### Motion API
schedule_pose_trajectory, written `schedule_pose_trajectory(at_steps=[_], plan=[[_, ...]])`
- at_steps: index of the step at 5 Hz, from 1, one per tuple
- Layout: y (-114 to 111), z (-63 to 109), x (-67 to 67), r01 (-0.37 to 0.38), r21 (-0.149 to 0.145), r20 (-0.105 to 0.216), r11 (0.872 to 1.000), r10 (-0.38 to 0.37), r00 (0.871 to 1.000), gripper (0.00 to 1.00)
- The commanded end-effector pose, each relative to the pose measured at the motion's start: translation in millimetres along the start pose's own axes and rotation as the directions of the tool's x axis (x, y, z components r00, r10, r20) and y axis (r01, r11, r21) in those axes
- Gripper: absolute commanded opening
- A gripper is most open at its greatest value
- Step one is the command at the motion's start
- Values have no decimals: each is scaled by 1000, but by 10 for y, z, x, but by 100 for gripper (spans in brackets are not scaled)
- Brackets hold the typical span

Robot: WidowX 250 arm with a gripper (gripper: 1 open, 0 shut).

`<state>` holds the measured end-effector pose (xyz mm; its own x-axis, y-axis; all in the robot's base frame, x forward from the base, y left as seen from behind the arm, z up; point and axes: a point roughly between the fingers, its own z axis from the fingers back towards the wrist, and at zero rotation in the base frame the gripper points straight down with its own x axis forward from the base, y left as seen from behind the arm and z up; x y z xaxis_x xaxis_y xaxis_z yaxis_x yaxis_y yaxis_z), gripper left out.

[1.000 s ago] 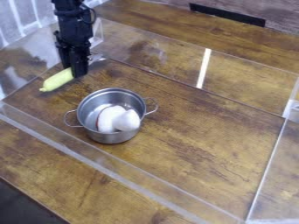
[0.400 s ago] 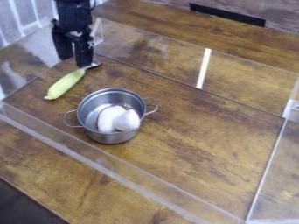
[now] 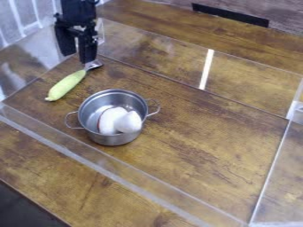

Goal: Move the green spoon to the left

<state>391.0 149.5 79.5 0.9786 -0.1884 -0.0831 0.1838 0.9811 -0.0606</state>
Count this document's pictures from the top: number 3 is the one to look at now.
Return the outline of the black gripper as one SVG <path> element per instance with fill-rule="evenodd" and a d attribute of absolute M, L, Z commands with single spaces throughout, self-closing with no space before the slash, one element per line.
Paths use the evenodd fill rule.
<path fill-rule="evenodd" d="M 81 26 L 86 31 L 79 32 L 79 59 L 83 64 L 97 59 L 98 38 L 97 38 L 97 5 L 99 0 L 61 0 L 62 13 L 55 14 L 55 33 L 58 45 L 65 56 L 77 53 L 75 36 L 69 31 L 73 27 Z"/>

